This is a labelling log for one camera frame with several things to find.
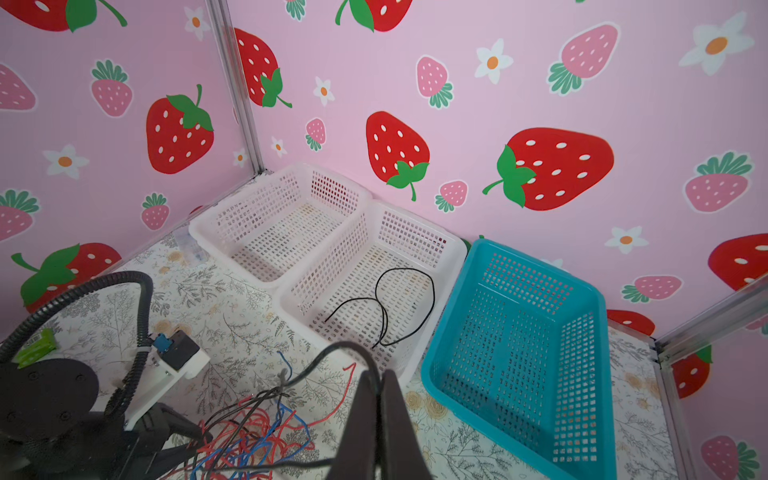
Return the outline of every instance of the white flower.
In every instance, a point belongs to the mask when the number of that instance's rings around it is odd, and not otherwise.
[[[549,260],[541,259],[542,262],[546,263],[547,265],[556,266],[560,270],[563,270],[564,272],[567,272],[565,268],[563,268],[563,259],[558,258],[557,260],[552,260],[551,262]]]
[[[605,242],[605,246],[619,247],[619,251],[626,255],[632,251],[633,247],[645,247],[648,245],[648,240],[640,238],[641,233],[643,233],[642,227],[635,227],[626,231],[619,227],[614,227],[611,230],[611,234],[614,237]]]
[[[75,180],[80,178],[78,168],[84,167],[89,163],[87,158],[78,157],[74,153],[74,147],[71,145],[67,145],[61,151],[46,150],[43,152],[43,155],[51,162],[51,166],[48,167],[48,175],[57,175],[64,172]]]
[[[283,146],[283,141],[277,140],[275,137],[272,137],[272,150],[276,151],[277,156],[280,158],[283,158],[283,155],[288,155],[286,148]]]
[[[722,27],[699,25],[694,28],[696,47],[680,60],[681,67],[701,63],[704,73],[714,75],[725,62],[726,55],[740,53],[755,45],[755,41],[741,34],[746,23],[746,12],[735,14]]]
[[[502,76],[502,68],[512,65],[512,57],[502,55],[504,52],[504,39],[500,38],[493,44],[490,50],[487,48],[478,48],[478,60],[480,65],[475,70],[475,77],[480,78],[488,75],[492,84],[497,84]]]
[[[203,32],[210,30],[208,22],[203,20],[203,7],[197,7],[194,10],[184,7],[184,13],[187,14],[187,24],[184,26],[184,30],[193,31],[197,40],[203,41]]]
[[[243,168],[248,163],[248,154],[245,153],[245,148],[232,152],[232,155],[235,157],[232,165],[240,165],[240,168]]]
[[[323,104],[323,107],[328,105],[328,100],[336,100],[336,97],[331,93],[331,80],[322,81],[320,80],[320,77],[315,77],[315,83],[317,84],[317,87],[312,93],[314,93],[316,97],[320,97],[320,103]]]

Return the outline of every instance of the teal plastic basket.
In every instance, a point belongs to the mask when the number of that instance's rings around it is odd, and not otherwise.
[[[430,395],[552,480],[616,479],[605,300],[478,240],[422,366]]]

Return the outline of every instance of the floral tablecloth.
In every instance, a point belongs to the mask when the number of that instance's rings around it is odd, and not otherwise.
[[[182,329],[210,355],[194,379],[180,381],[163,398],[193,421],[221,406],[278,383],[282,352],[300,371],[318,350],[289,329],[272,310],[271,298],[213,259],[188,266],[173,235],[130,260],[123,270],[140,270],[154,280],[150,327],[170,335]],[[116,286],[91,294],[51,320],[60,354],[80,359],[99,376],[97,408],[124,375],[135,347],[138,287]],[[611,329],[611,372],[618,478],[677,478],[660,393],[648,345]],[[339,404],[350,379],[330,359],[299,384],[284,403],[307,422],[325,418]],[[294,457],[308,461],[335,454],[349,414],[353,387],[339,411],[310,429],[315,449]],[[418,374],[403,390],[422,454],[435,478],[545,478],[519,458],[458,420],[427,394]],[[306,440],[303,431],[288,435]],[[282,470],[287,478],[320,480],[318,471]]]

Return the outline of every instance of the strawberry wallpaper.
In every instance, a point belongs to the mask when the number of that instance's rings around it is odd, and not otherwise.
[[[203,0],[0,0],[0,45],[5,337],[253,169]]]
[[[595,285],[656,337],[768,271],[768,4],[230,0],[268,168]]]

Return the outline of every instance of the basket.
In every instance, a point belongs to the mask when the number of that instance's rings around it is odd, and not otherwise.
[[[552,480],[616,479],[605,301],[563,270],[478,240],[422,381]]]
[[[273,304],[288,327],[317,348],[340,340],[357,342],[371,349],[379,368],[393,370],[404,386],[432,337],[466,254],[458,237],[405,210],[374,201],[303,275],[278,289]],[[373,348],[382,328],[382,312],[373,300],[347,303],[323,322],[345,300],[373,296],[376,281],[386,270],[403,267],[426,272],[435,282],[435,308],[417,333],[393,346]],[[432,305],[432,284],[421,273],[397,270],[382,278],[379,298],[389,312],[385,342],[390,343],[425,319]]]
[[[321,167],[294,164],[259,178],[190,222],[212,257],[273,293],[359,220],[371,194]]]

